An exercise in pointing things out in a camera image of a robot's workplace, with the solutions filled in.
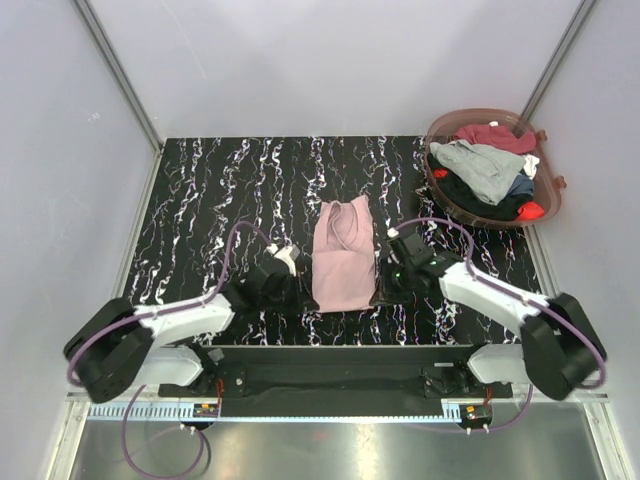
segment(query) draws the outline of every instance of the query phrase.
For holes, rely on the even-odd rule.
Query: black marble surface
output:
[[[225,239],[240,219],[260,225],[277,243],[294,243],[309,260],[322,201],[366,194],[376,254],[387,227],[422,216],[445,217],[426,186],[422,137],[196,138],[167,141],[145,215],[125,294],[134,304],[166,304],[216,284]],[[435,225],[422,232],[438,249],[461,255],[461,234]],[[539,291],[522,230],[469,227],[480,269]],[[232,275],[263,258],[256,234],[236,237]],[[303,271],[305,278],[311,274]],[[283,316],[236,315],[204,345],[409,345],[510,342],[513,335],[483,315],[448,301],[363,312]]]

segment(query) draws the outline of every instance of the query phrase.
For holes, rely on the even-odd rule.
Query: gray wall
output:
[[[520,111],[579,0],[91,0],[162,136],[420,135]]]
[[[541,225],[558,281],[608,349],[607,390],[640,473],[640,3],[600,2],[534,124],[568,188]]]
[[[111,295],[152,153],[69,0],[0,2],[2,478],[44,478],[62,347]]]

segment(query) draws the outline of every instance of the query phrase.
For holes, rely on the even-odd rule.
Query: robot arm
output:
[[[162,306],[134,307],[125,298],[107,302],[67,343],[68,361],[80,347],[105,328],[131,317],[143,318],[118,328],[92,345],[75,367],[80,383],[91,400],[104,403],[131,386],[170,383],[207,391],[213,385],[216,365],[197,344],[179,344],[186,338],[229,327],[236,312],[255,311],[277,305],[301,305],[313,309],[313,302],[300,299],[296,279],[295,246],[270,246],[270,257],[252,268],[240,282],[228,284],[213,299],[211,292]]]
[[[604,347],[571,295],[549,298],[482,272],[474,270],[472,275],[460,257],[436,255],[416,233],[400,236],[391,229],[388,235],[393,254],[386,268],[387,290],[441,295],[497,321],[521,340],[485,345],[471,355],[466,368],[481,384],[533,383],[549,398],[563,400],[598,369],[585,343],[536,306],[559,314],[606,360]]]
[[[561,294],[550,299],[481,272],[472,275],[460,257],[436,255],[416,233],[400,236],[391,229],[389,245],[393,253],[383,262],[379,285],[387,303],[413,301],[414,295],[441,295],[492,318],[521,339],[521,344],[485,345],[469,357],[465,368],[480,384],[531,382],[548,397],[562,400],[597,370],[584,343],[526,300],[560,314],[606,358],[573,297]],[[301,304],[295,293],[299,288],[293,284],[298,249],[272,246],[268,250],[269,259],[209,302],[205,300],[210,293],[162,307],[134,308],[122,298],[109,301],[66,345],[68,360],[84,342],[119,319],[134,313],[147,314],[147,318],[114,330],[79,359],[75,371],[91,399],[96,403],[110,401],[130,386],[141,384],[170,383],[189,386],[195,392],[208,391],[216,378],[215,362],[202,347],[176,346],[175,342],[203,332],[224,331],[234,312],[270,307],[282,311],[288,303]],[[313,304],[307,304],[306,309],[312,310]]]

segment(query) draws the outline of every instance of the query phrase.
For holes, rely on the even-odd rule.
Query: laundry basket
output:
[[[451,141],[453,135],[460,127],[473,124],[487,124],[493,121],[497,121],[500,125],[509,127],[516,137],[520,137],[527,131],[535,132],[529,122],[520,118],[519,115],[507,110],[496,110],[491,108],[457,110],[440,117],[433,123],[433,125],[431,125],[431,128],[429,128],[429,131],[427,132],[427,153],[429,153],[429,144],[431,142],[447,143],[448,141]],[[464,208],[459,207],[449,200],[449,198],[447,198],[447,196],[440,190],[435,176],[425,159],[425,162],[427,163],[427,181],[434,192],[435,201],[447,214],[451,215],[461,223],[474,227],[495,229],[523,227],[533,223],[542,222],[553,217],[560,209],[560,205],[562,203],[560,190],[566,188],[567,185],[563,177],[556,177],[553,175],[549,166],[549,161],[542,150],[540,144],[546,140],[544,130],[536,133],[536,139],[536,149],[531,153],[540,159],[540,164],[538,165],[536,176],[533,179],[535,186],[533,201],[544,209],[545,214],[542,217],[535,220],[514,220],[511,222],[504,222],[478,217],[469,213],[464,210]]]

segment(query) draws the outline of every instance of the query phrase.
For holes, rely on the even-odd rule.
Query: metal floor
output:
[[[515,413],[495,405],[494,424]],[[135,451],[166,422],[132,422],[128,447]],[[451,425],[430,425],[451,431]],[[534,403],[507,431],[467,437],[427,432],[419,425],[220,423],[205,431],[206,459],[188,478],[206,480],[386,479],[604,479],[585,413],[576,403]],[[198,441],[173,432],[134,455],[154,475],[178,474],[191,463]],[[124,462],[120,423],[88,421],[74,480],[140,478]]]

